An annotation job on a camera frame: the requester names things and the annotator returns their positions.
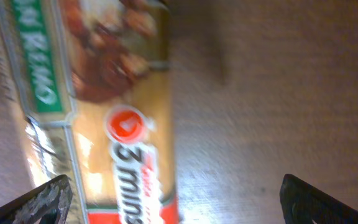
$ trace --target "red logo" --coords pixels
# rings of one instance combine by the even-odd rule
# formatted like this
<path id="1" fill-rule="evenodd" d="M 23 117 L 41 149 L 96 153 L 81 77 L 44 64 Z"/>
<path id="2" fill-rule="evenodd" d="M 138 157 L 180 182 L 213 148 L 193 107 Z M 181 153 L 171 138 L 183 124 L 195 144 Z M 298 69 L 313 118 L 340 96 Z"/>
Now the red logo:
<path id="1" fill-rule="evenodd" d="M 147 127 L 144 115 L 130 106 L 122 106 L 107 118 L 106 130 L 116 141 L 135 144 L 145 137 Z"/>

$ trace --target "red circle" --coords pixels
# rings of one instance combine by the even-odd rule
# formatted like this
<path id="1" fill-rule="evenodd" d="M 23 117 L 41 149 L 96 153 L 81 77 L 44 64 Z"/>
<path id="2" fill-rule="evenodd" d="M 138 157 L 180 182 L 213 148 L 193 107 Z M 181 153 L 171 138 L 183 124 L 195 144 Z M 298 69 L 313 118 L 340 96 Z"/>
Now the red circle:
<path id="1" fill-rule="evenodd" d="M 108 125 L 112 137 L 124 144 L 140 140 L 145 132 L 143 118 L 133 110 L 118 111 L 111 116 Z"/>

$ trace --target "orange packaging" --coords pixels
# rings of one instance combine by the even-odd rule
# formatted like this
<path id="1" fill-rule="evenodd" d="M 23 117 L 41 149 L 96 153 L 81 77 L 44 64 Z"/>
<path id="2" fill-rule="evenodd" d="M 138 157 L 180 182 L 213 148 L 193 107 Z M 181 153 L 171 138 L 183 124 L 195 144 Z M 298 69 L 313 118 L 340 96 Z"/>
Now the orange packaging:
<path id="1" fill-rule="evenodd" d="M 0 0 L 0 72 L 38 186 L 67 223 L 178 223 L 168 19 L 159 0 Z"/>

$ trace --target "green label with white text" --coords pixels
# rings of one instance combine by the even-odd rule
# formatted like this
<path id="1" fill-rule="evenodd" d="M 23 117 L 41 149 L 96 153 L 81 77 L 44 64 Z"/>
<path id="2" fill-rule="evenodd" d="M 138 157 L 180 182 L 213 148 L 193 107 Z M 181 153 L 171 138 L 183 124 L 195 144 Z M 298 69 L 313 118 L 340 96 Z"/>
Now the green label with white text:
<path id="1" fill-rule="evenodd" d="M 38 113 L 62 112 L 40 0 L 13 0 L 14 17 L 24 49 L 28 77 Z"/>

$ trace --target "wooden table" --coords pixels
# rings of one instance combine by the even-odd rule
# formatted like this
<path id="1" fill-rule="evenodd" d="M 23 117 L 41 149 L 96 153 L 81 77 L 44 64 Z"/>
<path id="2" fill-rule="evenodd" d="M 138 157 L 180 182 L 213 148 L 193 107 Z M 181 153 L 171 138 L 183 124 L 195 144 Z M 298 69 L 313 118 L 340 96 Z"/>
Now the wooden table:
<path id="1" fill-rule="evenodd" d="M 283 223 L 292 173 L 358 210 L 358 0 L 180 0 L 184 223 Z M 30 189 L 0 87 L 0 205 Z"/>

